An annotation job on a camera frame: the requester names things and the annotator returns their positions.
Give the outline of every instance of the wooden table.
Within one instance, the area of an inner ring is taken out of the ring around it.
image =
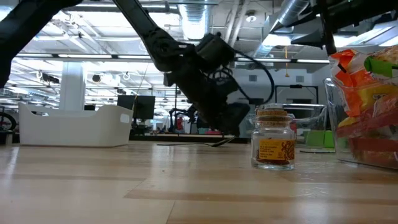
[[[0,223],[398,223],[398,173],[297,154],[251,168],[250,146],[0,148]]]

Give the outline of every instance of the orange label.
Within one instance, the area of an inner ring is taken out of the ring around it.
[[[259,159],[294,159],[294,140],[264,139],[259,141]]]

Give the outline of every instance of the wall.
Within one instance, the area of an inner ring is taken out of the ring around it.
[[[269,70],[275,85],[313,85],[312,74],[307,73],[306,69],[288,69],[290,77],[285,77],[286,70],[280,69],[278,71],[270,69]],[[257,82],[249,82],[249,75],[257,75]],[[303,83],[296,82],[296,76],[304,76]],[[267,98],[271,91],[271,84],[268,79],[267,74],[263,70],[245,70],[245,69],[235,69],[234,77],[239,83],[241,88],[246,92],[251,98]],[[290,89],[290,88],[278,88],[278,103],[286,103],[287,99],[312,99],[316,102],[315,90],[314,89]],[[244,96],[240,92],[234,92],[228,96],[228,102],[241,101],[240,98]]]
[[[319,87],[319,104],[327,105],[326,89],[323,81],[329,77],[331,77],[329,65],[326,65],[313,73],[313,84]]]

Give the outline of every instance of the black robotic arm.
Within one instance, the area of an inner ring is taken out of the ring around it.
[[[227,104],[238,90],[235,80],[209,78],[234,59],[235,50],[217,35],[207,34],[194,46],[174,40],[156,25],[138,0],[113,0],[136,30],[154,65],[165,72],[164,84],[176,84],[212,128],[239,135],[239,123],[249,111],[242,103]],[[0,86],[9,77],[12,59],[40,32],[56,13],[82,0],[22,0],[0,22]]]

